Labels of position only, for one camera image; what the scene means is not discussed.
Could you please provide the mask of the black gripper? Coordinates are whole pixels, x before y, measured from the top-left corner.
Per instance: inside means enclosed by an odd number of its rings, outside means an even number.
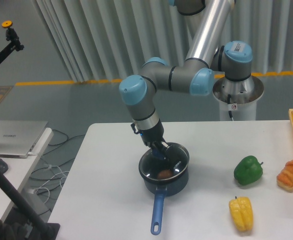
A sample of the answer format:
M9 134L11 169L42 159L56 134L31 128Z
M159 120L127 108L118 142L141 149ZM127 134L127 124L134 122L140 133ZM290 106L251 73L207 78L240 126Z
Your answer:
M136 135L140 135L145 146L151 148L152 155L159 159L162 165L172 167L175 163L175 143L165 142L163 137L164 127L161 120L155 126L149 129L138 129L135 123L131 128Z

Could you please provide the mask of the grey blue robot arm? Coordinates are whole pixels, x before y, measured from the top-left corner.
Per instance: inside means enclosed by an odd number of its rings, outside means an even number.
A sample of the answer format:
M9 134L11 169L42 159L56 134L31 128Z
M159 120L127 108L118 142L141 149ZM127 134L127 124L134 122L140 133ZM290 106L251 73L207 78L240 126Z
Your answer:
M251 93L254 80L251 73L252 49L242 41L218 46L226 19L235 7L233 0L171 0L183 16L203 14L182 66L170 66L159 58L150 58L138 75L130 75L119 85L119 92L133 119L135 134L150 148L151 155L163 160L168 144L164 127L156 112L153 97L158 90L206 96L213 90L214 73L223 72L224 94L236 99L236 90Z

